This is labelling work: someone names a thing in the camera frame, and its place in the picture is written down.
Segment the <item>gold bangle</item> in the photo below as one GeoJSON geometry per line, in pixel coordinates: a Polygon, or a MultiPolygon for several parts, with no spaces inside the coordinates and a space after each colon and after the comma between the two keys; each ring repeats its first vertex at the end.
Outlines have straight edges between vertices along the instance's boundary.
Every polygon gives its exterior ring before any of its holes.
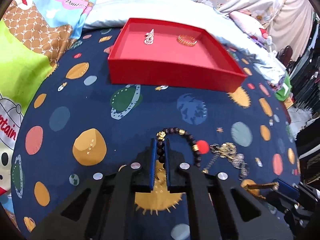
{"type": "Polygon", "coordinates": [[[197,44],[197,40],[194,37],[188,35],[179,35],[177,37],[177,42],[188,47],[194,47],[197,44]]]}

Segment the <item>colourful monkey cartoon quilt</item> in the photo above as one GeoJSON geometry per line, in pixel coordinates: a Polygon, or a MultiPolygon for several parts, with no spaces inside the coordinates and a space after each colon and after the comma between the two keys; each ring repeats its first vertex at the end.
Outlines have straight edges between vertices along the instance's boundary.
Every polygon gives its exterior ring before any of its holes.
{"type": "Polygon", "coordinates": [[[12,0],[1,19],[1,194],[25,112],[58,60],[80,37],[95,0],[12,0]]]}

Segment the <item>red jewelry tray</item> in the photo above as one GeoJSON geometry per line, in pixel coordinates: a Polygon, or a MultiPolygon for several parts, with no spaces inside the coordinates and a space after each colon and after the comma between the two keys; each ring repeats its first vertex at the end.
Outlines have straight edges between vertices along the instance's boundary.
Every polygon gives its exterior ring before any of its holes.
{"type": "Polygon", "coordinates": [[[190,25],[131,18],[108,56],[112,84],[167,85],[234,92],[247,75],[206,30],[190,25]],[[197,40],[194,47],[179,35],[197,40]]]}

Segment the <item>gold wrist watch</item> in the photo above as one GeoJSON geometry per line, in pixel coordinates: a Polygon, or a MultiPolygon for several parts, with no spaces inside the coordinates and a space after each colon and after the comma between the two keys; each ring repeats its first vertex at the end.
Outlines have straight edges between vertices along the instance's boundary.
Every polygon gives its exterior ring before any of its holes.
{"type": "Polygon", "coordinates": [[[245,179],[242,181],[241,187],[257,198],[266,199],[260,194],[260,190],[272,189],[277,191],[279,189],[279,183],[271,182],[266,184],[257,184],[253,180],[245,179]]]}

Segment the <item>green plastic item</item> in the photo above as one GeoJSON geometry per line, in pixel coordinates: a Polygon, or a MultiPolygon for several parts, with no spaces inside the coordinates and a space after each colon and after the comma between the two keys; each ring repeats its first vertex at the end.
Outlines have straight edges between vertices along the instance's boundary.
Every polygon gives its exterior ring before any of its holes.
{"type": "Polygon", "coordinates": [[[292,85],[290,82],[290,77],[288,74],[284,76],[282,82],[280,83],[279,89],[274,93],[274,96],[281,102],[284,102],[290,95],[292,90],[292,85]]]}

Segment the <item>pink white plush toy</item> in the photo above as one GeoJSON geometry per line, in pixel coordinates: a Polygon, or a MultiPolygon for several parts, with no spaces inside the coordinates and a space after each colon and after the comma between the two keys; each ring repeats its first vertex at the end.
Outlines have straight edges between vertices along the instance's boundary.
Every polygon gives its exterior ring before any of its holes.
{"type": "Polygon", "coordinates": [[[266,40],[268,38],[266,29],[255,18],[238,11],[230,12],[229,16],[248,36],[257,40],[266,40]]]}

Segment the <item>light blue blanket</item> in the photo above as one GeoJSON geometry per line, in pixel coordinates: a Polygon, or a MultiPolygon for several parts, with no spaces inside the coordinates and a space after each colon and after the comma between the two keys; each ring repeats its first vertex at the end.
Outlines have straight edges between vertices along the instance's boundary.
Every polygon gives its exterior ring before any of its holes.
{"type": "Polygon", "coordinates": [[[122,27],[129,18],[164,20],[204,29],[220,43],[246,55],[255,70],[273,85],[279,84],[287,74],[285,66],[258,46],[229,15],[191,0],[97,0],[84,28],[122,27]]]}

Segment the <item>navy planet print bedsheet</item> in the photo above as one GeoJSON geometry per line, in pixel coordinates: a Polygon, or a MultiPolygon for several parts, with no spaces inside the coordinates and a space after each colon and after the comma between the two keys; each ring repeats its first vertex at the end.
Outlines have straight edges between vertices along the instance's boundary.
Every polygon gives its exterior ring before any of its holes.
{"type": "Polygon", "coordinates": [[[86,181],[133,161],[157,132],[191,133],[201,168],[241,182],[300,180],[296,146],[284,110],[240,51],[228,53],[247,74],[232,94],[212,90],[113,85],[107,57],[119,29],[86,32],[67,51],[31,102],[12,157],[16,223],[29,237],[40,221],[86,181]]]}

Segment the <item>dark bead bracelet gold charms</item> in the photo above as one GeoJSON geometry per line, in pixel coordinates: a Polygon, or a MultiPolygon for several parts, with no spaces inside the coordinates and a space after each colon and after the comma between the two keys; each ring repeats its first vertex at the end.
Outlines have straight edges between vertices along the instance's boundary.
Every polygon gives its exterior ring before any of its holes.
{"type": "Polygon", "coordinates": [[[201,152],[195,140],[195,137],[178,127],[164,128],[156,134],[156,153],[157,160],[165,168],[167,155],[171,151],[171,146],[176,146],[178,150],[186,150],[184,156],[187,160],[192,160],[193,165],[197,168],[201,167],[201,152]]]}

